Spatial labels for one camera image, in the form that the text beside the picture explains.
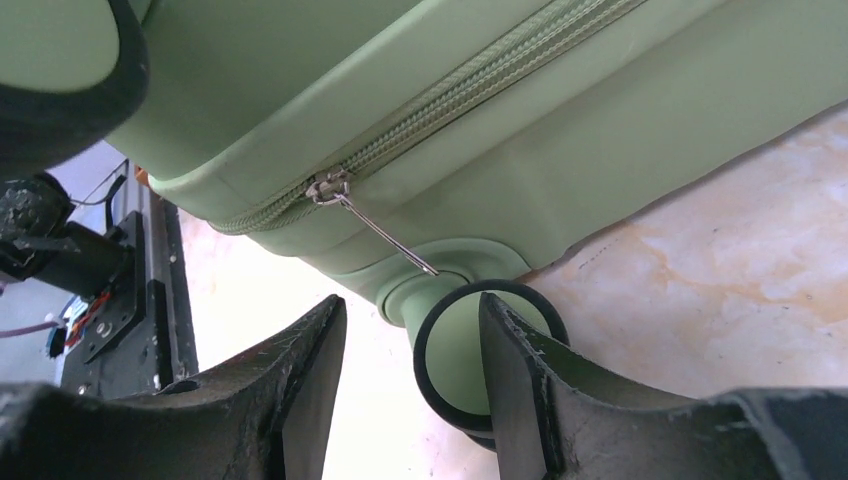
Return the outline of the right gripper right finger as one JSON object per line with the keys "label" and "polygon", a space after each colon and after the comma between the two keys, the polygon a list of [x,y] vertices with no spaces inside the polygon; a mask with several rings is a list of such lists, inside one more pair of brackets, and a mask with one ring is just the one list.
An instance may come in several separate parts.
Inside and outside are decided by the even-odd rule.
{"label": "right gripper right finger", "polygon": [[612,372],[492,294],[479,306],[504,479],[843,479],[843,388],[691,399]]}

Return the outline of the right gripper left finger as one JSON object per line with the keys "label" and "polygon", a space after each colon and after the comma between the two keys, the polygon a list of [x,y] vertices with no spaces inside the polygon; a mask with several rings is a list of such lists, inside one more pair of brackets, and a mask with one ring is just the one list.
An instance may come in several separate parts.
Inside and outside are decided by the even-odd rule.
{"label": "right gripper left finger", "polygon": [[319,479],[345,349],[331,295],[289,327],[153,395],[1,388],[5,479]]}

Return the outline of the silver zipper pull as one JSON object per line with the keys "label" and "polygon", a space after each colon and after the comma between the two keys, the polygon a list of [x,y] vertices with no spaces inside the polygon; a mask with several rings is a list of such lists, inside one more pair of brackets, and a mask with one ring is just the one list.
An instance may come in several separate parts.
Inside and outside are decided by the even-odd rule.
{"label": "silver zipper pull", "polygon": [[427,275],[433,277],[439,276],[440,272],[433,265],[398,241],[358,208],[351,197],[351,185],[351,174],[342,167],[333,167],[332,169],[319,172],[314,176],[312,183],[305,191],[305,196],[318,206],[340,205],[381,239],[390,244],[409,263]]}

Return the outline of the green suitcase blue lining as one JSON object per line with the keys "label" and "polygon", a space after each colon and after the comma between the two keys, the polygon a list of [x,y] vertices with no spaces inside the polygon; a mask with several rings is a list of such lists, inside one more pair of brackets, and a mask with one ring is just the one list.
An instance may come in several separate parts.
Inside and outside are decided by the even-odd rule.
{"label": "green suitcase blue lining", "polygon": [[[217,232],[374,302],[485,447],[481,290],[846,98],[843,1],[1,5],[3,174],[110,143]],[[439,276],[305,196],[333,167]]]}

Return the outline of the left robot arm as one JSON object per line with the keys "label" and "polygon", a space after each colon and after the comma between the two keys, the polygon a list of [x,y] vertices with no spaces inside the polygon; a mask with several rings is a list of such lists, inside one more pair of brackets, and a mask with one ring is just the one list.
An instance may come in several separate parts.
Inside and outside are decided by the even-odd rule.
{"label": "left robot arm", "polygon": [[1,181],[1,283],[34,278],[94,298],[135,265],[134,248],[70,219],[76,205],[47,172]]}

